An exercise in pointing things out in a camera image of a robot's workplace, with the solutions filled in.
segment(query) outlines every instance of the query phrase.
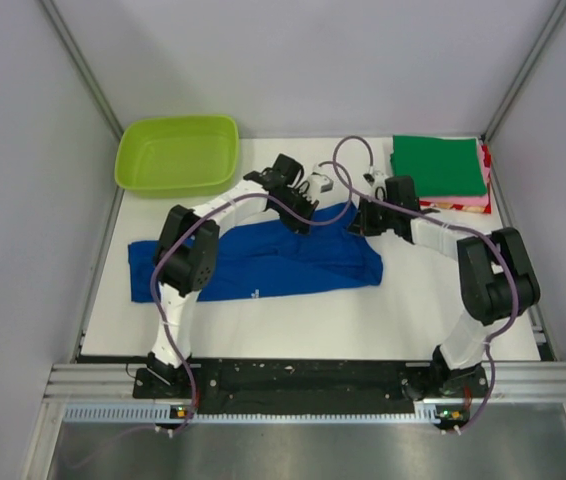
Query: cable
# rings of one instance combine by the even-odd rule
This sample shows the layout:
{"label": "cable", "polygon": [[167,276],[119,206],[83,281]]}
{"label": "cable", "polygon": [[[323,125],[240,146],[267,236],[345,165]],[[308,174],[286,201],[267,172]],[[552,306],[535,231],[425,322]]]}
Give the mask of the cable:
{"label": "cable", "polygon": [[[403,207],[399,207],[398,205],[393,205],[391,203],[387,203],[387,202],[380,200],[380,199],[377,199],[373,196],[366,195],[363,192],[354,188],[354,185],[352,183],[352,177],[350,176],[349,172],[347,171],[347,169],[343,165],[341,165],[337,161],[340,148],[343,146],[344,143],[348,142],[349,140],[358,140],[361,143],[363,143],[363,145],[366,147],[368,154],[370,156],[370,167],[374,166],[374,154],[372,153],[372,147],[370,146],[370,144],[367,140],[365,140],[363,137],[360,137],[358,135],[350,135],[350,136],[347,136],[347,137],[341,139],[337,143],[336,147],[334,148],[334,151],[332,153],[332,161],[322,162],[322,163],[319,164],[319,166],[328,165],[328,164],[332,165],[332,167],[334,168],[334,172],[336,174],[336,177],[339,179],[339,181],[348,190],[348,200],[345,204],[345,207],[334,218],[332,218],[330,220],[325,220],[325,221],[322,221],[322,222],[307,220],[307,219],[301,217],[300,215],[296,214],[296,212],[292,211],[287,205],[283,204],[277,198],[274,198],[274,197],[267,195],[267,194],[264,194],[264,193],[250,193],[250,194],[241,195],[239,197],[236,197],[234,199],[234,202],[240,202],[240,201],[247,200],[247,199],[250,199],[250,198],[266,198],[267,200],[276,203],[279,207],[281,207],[283,210],[285,210],[292,217],[294,217],[295,219],[297,219],[297,220],[299,220],[303,223],[306,223],[306,224],[311,225],[311,226],[326,226],[326,225],[330,225],[330,224],[338,221],[341,217],[343,217],[343,215],[345,215],[345,213],[349,209],[350,203],[352,202],[352,196],[357,195],[362,199],[368,200],[368,201],[376,203],[378,205],[382,205],[386,208],[389,208],[390,210],[394,210],[394,211],[397,211],[399,213],[403,213],[405,215],[408,215],[408,216],[411,216],[411,217],[414,217],[414,218],[424,218],[425,220],[427,220],[431,223],[434,223],[435,225],[439,225],[439,226],[447,225],[445,222],[438,220],[436,218],[429,217],[429,216],[424,215],[420,212],[415,212],[415,211],[408,210],[408,209],[403,208]],[[339,170],[341,170],[343,172],[343,174],[345,175],[345,178],[343,178],[343,176],[341,176],[341,173],[339,172]],[[187,427],[189,422],[192,420],[192,417],[194,416],[194,407],[197,404],[197,391],[196,391],[196,381],[194,379],[194,374],[192,372],[192,369],[189,366],[189,364],[185,361],[185,358],[183,358],[183,355],[179,351],[179,349],[176,345],[176,342],[174,341],[174,338],[172,337],[172,333],[170,332],[170,329],[168,327],[167,315],[165,314],[165,310],[163,309],[163,306],[161,305],[161,301],[159,299],[158,292],[157,292],[157,289],[156,289],[156,285],[158,284],[158,281],[157,281],[158,275],[159,275],[160,271],[162,270],[162,268],[165,266],[165,263],[167,262],[167,260],[183,244],[185,239],[189,238],[196,231],[196,229],[199,228],[199,226],[201,226],[201,224],[203,222],[205,222],[209,218],[213,217],[214,215],[216,215],[217,213],[219,213],[223,209],[229,207],[231,205],[231,203],[232,202],[227,202],[227,203],[223,204],[222,206],[212,210],[208,214],[204,215],[199,220],[197,220],[181,236],[181,238],[179,238],[174,243],[174,245],[172,245],[170,247],[170,249],[165,253],[165,255],[163,255],[161,260],[157,263],[154,271],[152,272],[152,278],[150,280],[150,291],[151,291],[151,294],[152,294],[152,300],[154,301],[154,304],[156,305],[156,307],[159,311],[159,314],[161,316],[163,328],[165,329],[165,334],[167,336],[168,342],[169,342],[170,346],[174,349],[174,352],[176,353],[176,356],[178,357],[179,361],[182,363],[183,368],[185,369],[187,376],[188,376],[188,379],[190,381],[190,385],[192,387],[191,405],[193,406],[193,408],[188,409],[187,415],[186,415],[184,421],[173,431],[174,435],[182,432]],[[494,358],[492,357],[492,353],[490,351],[490,343],[496,337],[507,332],[512,327],[514,322],[516,321],[517,313],[518,313],[518,310],[519,310],[519,298],[518,298],[518,294],[517,294],[517,291],[516,291],[516,284],[514,283],[514,277],[512,275],[512,272],[510,271],[509,267],[507,266],[507,263],[505,262],[505,259],[501,255],[501,252],[498,250],[496,245],[494,245],[494,243],[485,234],[479,232],[478,230],[474,230],[474,229],[469,228],[469,227],[463,227],[463,226],[460,226],[460,225],[447,225],[447,228],[450,228],[451,230],[455,230],[455,231],[459,231],[459,232],[468,233],[470,235],[474,235],[474,236],[480,238],[487,245],[487,247],[490,249],[490,251],[494,255],[497,263],[503,269],[503,273],[505,275],[505,278],[507,280],[508,286],[510,287],[510,291],[511,291],[511,294],[512,294],[512,313],[510,315],[510,318],[505,323],[505,325],[503,325],[497,331],[489,334],[485,338],[485,342],[484,342],[485,343],[485,355],[488,359],[488,362],[489,362],[489,365],[490,365],[490,370],[491,370],[491,378],[490,378],[488,390],[487,390],[485,396],[483,397],[483,401],[481,402],[481,404],[477,408],[474,415],[472,415],[470,420],[463,427],[460,427],[457,430],[457,432],[460,434],[462,432],[465,432],[468,428],[470,428],[476,422],[476,420],[480,417],[480,415],[485,410],[485,407],[486,407],[486,405],[487,405],[487,403],[488,403],[488,401],[489,401],[489,399],[492,395],[492,392],[494,390],[494,385],[496,383],[496,365],[494,363]],[[68,464],[68,467],[71,468],[71,469],[79,469],[79,468],[83,467],[84,465],[86,465],[87,463],[89,463],[90,461],[92,461],[94,458],[96,458],[102,451],[104,451],[107,448],[110,448],[116,441],[123,438],[124,436],[127,436],[128,434],[134,433],[136,431],[149,430],[149,429],[153,429],[153,428],[154,427],[152,427],[152,426],[141,425],[141,426],[135,426],[135,427],[132,427],[128,430],[125,430],[125,431],[119,433],[118,435],[116,435],[115,437],[111,438],[110,440],[108,440],[104,444],[101,444],[94,452],[92,452],[90,455],[88,455],[86,458],[84,458],[80,462],[77,462],[73,465]]]}
{"label": "cable", "polygon": [[[287,205],[285,205],[283,202],[281,202],[278,198],[274,198],[274,197],[267,195],[265,193],[247,193],[245,195],[240,195],[240,196],[238,196],[234,199],[234,202],[236,203],[236,202],[240,202],[240,201],[243,201],[243,200],[248,200],[250,198],[265,198],[268,201],[276,203],[279,207],[281,207],[283,210],[285,210],[287,213],[289,213],[295,219],[297,219],[301,222],[307,223],[308,225],[315,226],[315,227],[330,225],[334,222],[337,222],[341,217],[343,217],[343,215],[345,215],[347,213],[348,209],[350,208],[350,203],[352,202],[352,195],[353,195],[352,177],[350,176],[349,172],[345,169],[345,167],[343,167],[342,165],[338,165],[337,167],[335,167],[335,170],[338,170],[339,168],[343,171],[347,180],[343,179],[343,177],[341,177],[340,175],[339,175],[339,178],[342,179],[341,181],[345,182],[344,184],[346,186],[349,186],[350,188],[348,188],[348,199],[347,199],[347,202],[345,203],[345,206],[343,207],[343,210],[341,210],[341,212],[338,215],[336,215],[334,218],[332,218],[330,220],[325,220],[325,221],[322,221],[322,222],[307,220],[307,219],[301,217],[300,215],[298,215],[292,209],[290,209]],[[192,386],[191,405],[193,405],[193,406],[196,404],[195,403],[195,401],[196,401],[196,381],[194,380],[194,374],[192,372],[192,369],[188,365],[188,363],[185,361],[185,358],[183,358],[183,355],[179,351],[179,349],[176,345],[176,342],[174,341],[174,338],[172,337],[172,333],[170,332],[170,328],[168,326],[169,323],[168,323],[168,320],[167,320],[167,315],[165,314],[165,310],[163,309],[163,306],[161,305],[161,300],[159,298],[156,286],[158,285],[159,273],[161,272],[161,270],[165,266],[165,263],[174,254],[174,252],[176,252],[176,250],[183,244],[185,239],[190,238],[190,236],[192,234],[194,234],[194,232],[203,224],[203,222],[210,219],[211,217],[213,217],[217,213],[223,211],[225,208],[227,208],[229,206],[230,206],[230,202],[226,202],[223,205],[221,205],[220,207],[215,208],[214,210],[212,210],[211,212],[207,213],[203,217],[199,218],[196,222],[194,222],[194,224],[181,236],[181,238],[179,238],[174,243],[174,245],[172,245],[168,249],[168,251],[165,252],[165,254],[161,258],[161,260],[159,260],[159,262],[156,264],[156,267],[154,268],[154,271],[152,272],[152,277],[151,277],[151,280],[150,280],[150,292],[152,294],[152,300],[154,300],[154,304],[156,305],[156,308],[159,311],[159,315],[161,316],[163,328],[165,330],[165,335],[167,337],[168,343],[170,344],[170,346],[174,350],[174,353],[176,353],[177,358],[179,359],[179,361],[183,365],[183,368],[185,369],[185,372],[186,372],[188,379],[190,381],[190,385]],[[181,423],[181,425],[176,430],[174,430],[174,434],[176,435],[183,428],[185,428],[185,426],[190,422],[190,420],[192,419],[193,416],[194,416],[194,408],[188,409],[187,415],[186,415],[183,423]]]}
{"label": "cable", "polygon": [[[346,187],[348,187],[348,186],[351,187],[352,186],[352,177],[350,176],[349,172],[345,169],[345,167],[343,165],[337,165],[335,167],[335,169],[341,169],[343,171],[343,174],[345,175],[346,180],[342,180],[342,181],[345,182]],[[209,212],[208,214],[204,215],[199,220],[197,220],[181,236],[181,238],[179,238],[174,243],[174,245],[172,245],[169,248],[169,250],[167,252],[165,252],[165,255],[163,255],[161,260],[156,264],[156,267],[154,268],[154,271],[152,272],[152,278],[150,280],[150,292],[152,294],[152,300],[154,301],[154,304],[156,305],[156,308],[158,309],[159,314],[161,316],[163,328],[165,329],[165,334],[167,336],[168,342],[169,342],[170,346],[172,347],[172,349],[174,350],[174,353],[176,353],[176,356],[178,357],[179,361],[183,365],[183,368],[185,369],[185,372],[187,373],[188,379],[190,381],[190,385],[192,387],[192,397],[191,397],[192,408],[189,408],[187,410],[187,415],[183,419],[183,422],[176,429],[173,430],[172,437],[181,433],[189,425],[190,421],[192,420],[192,418],[194,416],[194,406],[196,406],[198,404],[198,398],[197,398],[197,391],[196,391],[196,381],[194,380],[194,373],[192,372],[192,368],[190,367],[190,365],[183,358],[183,355],[181,354],[180,350],[178,349],[178,347],[176,345],[176,342],[174,341],[174,338],[172,337],[172,333],[170,332],[170,329],[168,327],[167,315],[165,314],[165,310],[163,309],[163,306],[161,305],[161,300],[159,299],[158,292],[156,290],[156,285],[158,284],[158,281],[157,281],[158,274],[160,273],[161,269],[164,267],[167,260],[183,244],[183,242],[187,238],[189,238],[194,233],[194,231],[196,231],[197,228],[199,228],[199,226],[203,222],[205,222],[209,218],[213,217],[214,215],[216,215],[217,213],[219,213],[223,209],[229,207],[232,203],[240,202],[240,201],[247,200],[247,199],[250,199],[250,198],[266,198],[267,200],[270,200],[270,201],[276,203],[278,206],[280,206],[283,210],[285,210],[287,213],[292,215],[297,220],[299,220],[303,223],[307,223],[308,225],[311,225],[311,226],[314,226],[314,227],[320,227],[320,226],[330,225],[330,224],[340,220],[341,217],[343,217],[343,215],[345,215],[347,213],[348,209],[350,208],[350,203],[352,202],[352,195],[353,195],[352,190],[350,190],[348,188],[348,199],[347,199],[347,202],[345,202],[345,206],[343,207],[343,210],[341,210],[335,217],[333,217],[329,220],[321,221],[321,222],[316,222],[316,221],[308,220],[306,218],[301,217],[296,212],[291,210],[287,205],[282,203],[279,199],[274,198],[274,197],[267,195],[265,193],[249,193],[249,194],[241,195],[239,197],[234,198],[232,202],[226,202],[222,206],[212,210],[211,212]],[[131,375],[129,374],[129,371],[127,370],[127,366],[126,366],[126,372],[131,377]],[[72,470],[78,470],[78,469],[82,468],[83,466],[85,466],[86,464],[90,463],[95,458],[97,458],[103,451],[107,450],[108,448],[111,448],[121,438],[123,438],[123,437],[125,437],[125,436],[127,436],[131,433],[137,432],[137,431],[149,430],[149,429],[154,429],[154,427],[149,426],[149,425],[141,425],[141,426],[131,427],[131,428],[124,430],[123,432],[119,433],[118,435],[115,435],[114,437],[110,438],[109,440],[103,442],[91,454],[89,454],[87,457],[80,460],[79,462],[72,464],[72,463],[66,461],[65,458],[63,459],[63,461],[68,468],[70,468]]]}
{"label": "cable", "polygon": [[[378,205],[382,205],[386,208],[389,208],[390,210],[394,210],[396,212],[399,212],[399,213],[402,213],[402,214],[405,214],[405,215],[409,215],[409,216],[414,217],[414,218],[423,218],[423,219],[427,220],[428,222],[434,223],[435,225],[439,225],[439,226],[447,225],[445,222],[443,222],[441,220],[438,220],[438,219],[433,218],[433,217],[429,217],[429,216],[424,215],[420,212],[408,210],[407,208],[399,207],[398,205],[393,205],[391,203],[387,203],[387,202],[384,202],[384,201],[379,200],[377,198],[374,198],[370,195],[366,195],[366,194],[358,191],[357,189],[355,189],[352,186],[351,180],[349,181],[349,183],[346,183],[345,180],[343,179],[343,177],[341,176],[341,174],[339,173],[339,170],[338,170],[338,167],[343,168],[343,166],[338,163],[337,159],[338,159],[338,153],[339,153],[340,148],[343,146],[343,144],[345,142],[347,142],[349,140],[358,140],[358,141],[362,142],[363,145],[365,145],[365,147],[367,148],[368,153],[370,154],[370,165],[374,164],[374,159],[373,159],[373,155],[372,155],[372,148],[371,148],[370,144],[367,142],[367,140],[365,140],[364,138],[359,137],[359,136],[349,136],[349,137],[345,137],[345,138],[341,139],[339,141],[339,143],[337,143],[336,147],[334,148],[334,152],[332,153],[332,161],[331,162],[323,162],[321,165],[332,164],[332,166],[334,167],[334,172],[336,174],[336,177],[339,179],[339,181],[343,185],[345,185],[346,188],[351,189],[352,193],[358,195],[360,198],[363,198],[363,199],[368,200],[370,202],[376,203]],[[483,411],[485,410],[485,407],[487,406],[487,402],[489,401],[490,397],[492,396],[492,392],[494,391],[494,385],[496,384],[496,365],[494,363],[494,358],[492,358],[492,352],[490,351],[490,344],[491,344],[492,340],[494,340],[495,338],[497,338],[500,335],[503,335],[510,328],[512,328],[512,325],[514,325],[514,322],[516,321],[516,318],[518,316],[518,311],[519,311],[519,297],[518,297],[518,293],[517,293],[517,290],[516,290],[516,284],[514,282],[514,276],[512,275],[510,268],[507,266],[507,263],[506,263],[505,259],[503,258],[503,255],[501,255],[501,252],[499,251],[497,246],[494,245],[494,242],[492,242],[492,240],[490,240],[487,237],[487,235],[483,234],[482,232],[479,232],[478,230],[474,230],[473,228],[463,227],[463,226],[460,226],[460,225],[447,225],[447,228],[449,228],[451,230],[455,230],[457,232],[464,232],[464,233],[468,233],[470,235],[474,235],[474,236],[480,238],[483,241],[483,243],[485,243],[485,245],[490,249],[490,251],[494,255],[496,262],[503,269],[503,274],[505,275],[505,279],[507,280],[508,286],[510,288],[510,293],[512,294],[512,312],[510,314],[510,318],[505,323],[505,325],[503,325],[497,331],[490,333],[489,335],[487,335],[485,337],[485,341],[484,341],[485,356],[487,357],[488,363],[490,365],[490,371],[491,371],[490,383],[489,383],[487,392],[486,392],[485,396],[483,397],[483,401],[480,403],[480,405],[476,409],[476,412],[474,412],[474,415],[472,415],[470,420],[465,425],[463,425],[463,427],[460,427],[458,429],[457,433],[459,433],[459,435],[460,435],[461,433],[467,431],[467,429],[469,429],[472,425],[474,425],[477,418],[479,418],[482,415]]]}
{"label": "cable", "polygon": [[125,364],[125,373],[127,373],[127,376],[130,377],[132,380],[136,380],[136,377],[134,377],[134,375],[132,375],[130,373],[130,364],[129,363]]}

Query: pink cloth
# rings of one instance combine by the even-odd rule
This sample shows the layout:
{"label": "pink cloth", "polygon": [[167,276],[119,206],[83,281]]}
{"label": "pink cloth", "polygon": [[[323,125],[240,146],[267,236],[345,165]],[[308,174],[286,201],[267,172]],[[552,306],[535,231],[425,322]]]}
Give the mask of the pink cloth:
{"label": "pink cloth", "polygon": [[[483,149],[478,147],[479,166],[481,167],[481,175],[483,175],[483,182],[488,184],[490,179],[490,167],[485,166],[485,155]],[[423,197],[421,200],[431,203],[454,203],[457,205],[464,205],[468,207],[487,207],[490,203],[490,192],[478,197]]]}

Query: blue cloth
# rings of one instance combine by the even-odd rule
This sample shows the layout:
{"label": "blue cloth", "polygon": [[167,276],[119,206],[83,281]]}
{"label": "blue cloth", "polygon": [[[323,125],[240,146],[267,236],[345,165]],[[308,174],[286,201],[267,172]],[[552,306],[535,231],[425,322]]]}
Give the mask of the blue cloth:
{"label": "blue cloth", "polygon": [[[314,220],[335,217],[345,204],[319,210]],[[301,295],[340,288],[379,285],[381,257],[365,238],[346,231],[356,214],[348,212],[336,223],[312,227],[307,236],[290,232],[280,221],[236,227],[219,241],[216,270],[199,301]],[[152,301],[150,277],[155,241],[128,246],[132,301]]]}

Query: metal floor plate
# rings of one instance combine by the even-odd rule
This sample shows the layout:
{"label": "metal floor plate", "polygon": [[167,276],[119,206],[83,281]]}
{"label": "metal floor plate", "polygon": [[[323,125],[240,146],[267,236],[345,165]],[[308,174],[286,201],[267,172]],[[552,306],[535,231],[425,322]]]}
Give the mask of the metal floor plate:
{"label": "metal floor plate", "polygon": [[[495,405],[460,437],[427,425],[193,425],[173,440],[141,431],[79,470],[57,452],[49,478],[566,480],[565,418],[560,405]],[[66,424],[59,449],[77,462],[126,428]]]}

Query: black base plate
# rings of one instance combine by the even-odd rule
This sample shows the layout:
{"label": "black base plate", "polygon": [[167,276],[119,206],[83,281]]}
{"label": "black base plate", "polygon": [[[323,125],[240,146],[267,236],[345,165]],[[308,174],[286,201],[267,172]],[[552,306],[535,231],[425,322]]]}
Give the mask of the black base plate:
{"label": "black base plate", "polygon": [[[426,391],[427,362],[194,358],[190,365],[202,414],[381,414],[414,411],[414,390]],[[190,398],[183,368],[173,385],[137,371],[134,398]],[[468,386],[479,397],[479,377]]]}

